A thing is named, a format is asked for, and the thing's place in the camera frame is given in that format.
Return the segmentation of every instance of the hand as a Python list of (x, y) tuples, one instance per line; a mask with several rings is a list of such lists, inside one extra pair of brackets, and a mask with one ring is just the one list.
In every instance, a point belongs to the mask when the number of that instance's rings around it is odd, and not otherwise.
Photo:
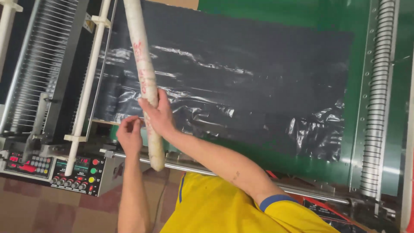
[(158, 95), (159, 102), (157, 108), (143, 98), (139, 98), (138, 103), (149, 116), (149, 122), (155, 132), (165, 138), (167, 134), (174, 132), (176, 128), (173, 124), (173, 112), (170, 108), (167, 93), (165, 90), (158, 88)]
[(139, 157), (142, 148), (141, 125), (142, 122), (138, 116), (129, 116), (121, 122), (116, 132), (127, 158)]

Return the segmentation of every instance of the bag making machine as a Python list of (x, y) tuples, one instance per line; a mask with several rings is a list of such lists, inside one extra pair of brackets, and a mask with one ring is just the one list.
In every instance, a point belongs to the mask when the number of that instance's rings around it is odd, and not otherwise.
[[(117, 125), (143, 117), (123, 1), (0, 3), (0, 176), (120, 185)], [(249, 157), (341, 232), (414, 232), (413, 1), (141, 5), (178, 129)], [(164, 150), (168, 168), (215, 175)]]

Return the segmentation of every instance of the knob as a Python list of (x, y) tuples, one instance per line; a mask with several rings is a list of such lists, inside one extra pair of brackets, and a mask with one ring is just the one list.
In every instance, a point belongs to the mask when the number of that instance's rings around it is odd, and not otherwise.
[(53, 179), (51, 179), (50, 181), (49, 181), (49, 183), (51, 183), (51, 184), (56, 184), (56, 182), (58, 181), (58, 179), (57, 178), (53, 178)]
[(79, 186), (79, 190), (84, 190), (84, 189), (86, 189), (86, 184), (81, 184), (81, 185)]
[(77, 189), (79, 187), (79, 182), (75, 182), (71, 186), (73, 189)]
[(68, 187), (68, 186), (71, 186), (72, 185), (72, 181), (71, 180), (68, 180), (68, 181), (66, 181), (64, 184), (63, 184), (63, 186), (65, 186), (65, 187)]
[(57, 185), (63, 185), (65, 183), (64, 179), (60, 179), (56, 184)]

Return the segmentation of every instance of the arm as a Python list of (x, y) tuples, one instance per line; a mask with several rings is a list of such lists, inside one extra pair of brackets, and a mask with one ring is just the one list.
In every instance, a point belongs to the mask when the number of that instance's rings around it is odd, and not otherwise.
[(150, 117), (153, 129), (168, 142), (246, 192), (259, 205), (272, 195), (287, 195), (263, 169), (242, 154), (176, 130), (167, 94), (162, 89), (158, 92), (159, 104), (156, 109), (145, 99), (138, 101)]
[(116, 132), (126, 154), (121, 203), (119, 205), (118, 232), (149, 232), (150, 219), (145, 194), (140, 155), (142, 137), (138, 116), (124, 119)]

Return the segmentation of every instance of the floor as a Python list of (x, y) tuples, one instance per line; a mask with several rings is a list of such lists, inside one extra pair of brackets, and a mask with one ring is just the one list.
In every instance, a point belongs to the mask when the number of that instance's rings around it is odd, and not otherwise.
[[(175, 209), (182, 173), (168, 168), (144, 172), (154, 232)], [(0, 177), (0, 232), (117, 232), (121, 189), (92, 197)]]

